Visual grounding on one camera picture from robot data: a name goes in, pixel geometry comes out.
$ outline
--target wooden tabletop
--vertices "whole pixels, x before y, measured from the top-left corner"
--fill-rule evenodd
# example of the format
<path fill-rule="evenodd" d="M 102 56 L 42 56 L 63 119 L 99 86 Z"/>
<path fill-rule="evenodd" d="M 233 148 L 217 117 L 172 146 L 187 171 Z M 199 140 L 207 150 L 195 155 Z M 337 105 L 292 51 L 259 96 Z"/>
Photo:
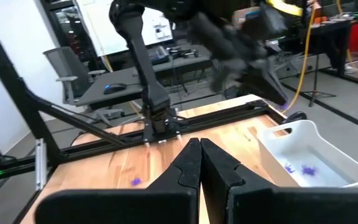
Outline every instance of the wooden tabletop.
<path fill-rule="evenodd" d="M 239 106 L 259 99 L 257 96 L 247 95 L 181 111 L 179 115 L 189 118 Z M 181 140 L 171 139 L 161 144 L 151 144 L 150 147 L 137 146 L 62 164 L 57 167 L 21 223 L 34 223 L 33 214 L 39 202 L 46 196 L 59 190 L 146 188 L 165 171 L 190 138 L 209 138 L 219 147 L 241 161 L 243 165 L 261 177 L 273 182 L 260 164 L 259 145 L 256 134 L 261 129 L 276 125 L 277 124 L 269 116 L 263 115 L 257 118 L 186 134 L 181 137 Z M 140 129 L 143 129 L 142 123 L 131 123 L 107 129 L 107 131 L 122 134 Z M 80 136 L 73 145 L 95 140 L 98 140 L 96 136 L 84 134 Z M 134 179 L 140 179 L 142 183 L 133 187 L 131 182 Z M 200 199 L 200 223 L 209 223 L 202 191 Z"/>

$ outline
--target gray office chair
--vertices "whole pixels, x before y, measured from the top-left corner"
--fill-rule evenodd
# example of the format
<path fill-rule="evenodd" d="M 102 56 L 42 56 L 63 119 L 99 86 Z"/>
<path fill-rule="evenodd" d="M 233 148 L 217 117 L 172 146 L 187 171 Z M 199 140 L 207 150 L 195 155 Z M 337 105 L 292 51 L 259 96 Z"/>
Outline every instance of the gray office chair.
<path fill-rule="evenodd" d="M 63 83 L 64 104 L 76 106 L 76 102 L 78 102 L 80 97 L 92 85 L 92 76 L 96 75 L 97 78 L 105 72 L 104 70 L 89 72 L 70 47 L 58 47 L 48 50 L 44 52 L 44 55 L 59 76 L 56 81 Z M 109 123 L 105 117 L 106 114 L 109 116 L 114 114 L 121 116 L 123 113 L 122 109 L 102 108 L 92 111 L 90 116 L 94 119 L 99 118 L 105 123 Z"/>

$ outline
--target white sneaker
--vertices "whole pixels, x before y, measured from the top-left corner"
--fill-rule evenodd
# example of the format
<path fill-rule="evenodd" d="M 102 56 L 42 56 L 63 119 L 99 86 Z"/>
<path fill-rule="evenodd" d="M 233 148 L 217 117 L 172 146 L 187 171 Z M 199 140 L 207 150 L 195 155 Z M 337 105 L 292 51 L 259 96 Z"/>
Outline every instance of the white sneaker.
<path fill-rule="evenodd" d="M 358 71 L 357 68 L 350 66 L 350 65 L 345 65 L 345 74 L 346 75 L 355 74 L 357 71 Z"/>

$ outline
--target whiteboard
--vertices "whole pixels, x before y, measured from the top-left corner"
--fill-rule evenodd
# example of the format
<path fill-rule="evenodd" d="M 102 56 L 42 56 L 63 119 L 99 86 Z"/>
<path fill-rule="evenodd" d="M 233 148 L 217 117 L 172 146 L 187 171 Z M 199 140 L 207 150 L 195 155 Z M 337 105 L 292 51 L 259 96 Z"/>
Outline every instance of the whiteboard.
<path fill-rule="evenodd" d="M 99 57 L 128 50 L 126 41 L 116 32 L 109 20 L 111 0 L 76 1 Z M 162 12 L 146 7 L 142 18 L 142 37 L 145 45 L 172 39 L 169 20 Z"/>

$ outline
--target floor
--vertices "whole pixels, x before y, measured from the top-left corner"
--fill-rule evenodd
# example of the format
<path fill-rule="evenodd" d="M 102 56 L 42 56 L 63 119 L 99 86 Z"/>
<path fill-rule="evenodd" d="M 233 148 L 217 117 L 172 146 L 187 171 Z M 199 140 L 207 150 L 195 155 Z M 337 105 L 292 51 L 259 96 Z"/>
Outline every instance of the floor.
<path fill-rule="evenodd" d="M 298 78 L 286 78 L 284 82 L 297 86 Z M 313 76 L 307 75 L 304 80 L 303 90 L 310 90 L 313 83 Z M 180 90 L 170 90 L 171 101 L 173 104 L 177 103 L 175 107 L 179 110 L 186 110 L 197 106 L 207 105 L 223 100 L 222 95 L 213 95 L 208 88 L 208 82 L 193 82 L 187 85 L 190 94 L 187 96 Z M 341 111 L 351 114 L 358 118 L 358 85 L 349 83 L 338 78 L 330 77 L 324 74 L 319 74 L 318 90 L 337 94 L 335 98 L 325 98 L 321 101 L 340 109 Z M 293 98 L 294 92 L 287 90 L 289 98 Z M 118 108 L 123 108 L 126 113 L 133 113 L 129 104 L 117 105 Z M 304 111 L 308 118 L 317 124 L 322 137 L 333 143 L 349 156 L 358 161 L 358 126 L 341 118 L 340 116 L 320 107 L 314 105 L 312 108 L 308 107 L 308 100 L 299 97 L 287 115 L 296 111 Z M 112 124 L 120 124 L 125 120 L 135 118 L 136 115 L 119 118 L 112 121 Z M 74 138 L 77 137 L 80 130 L 73 128 L 65 123 L 54 120 L 49 121 L 53 136 L 60 147 L 68 147 Z M 97 124 L 98 127 L 104 128 L 104 124 Z M 15 150 L 11 152 L 13 156 L 22 157 L 31 152 L 34 145 L 34 137 L 28 136 L 24 142 L 21 143 Z M 34 174 L 22 174 L 10 179 L 4 180 L 4 184 L 0 184 L 0 224 L 12 223 L 15 217 L 22 210 L 24 205 L 34 193 Z"/>

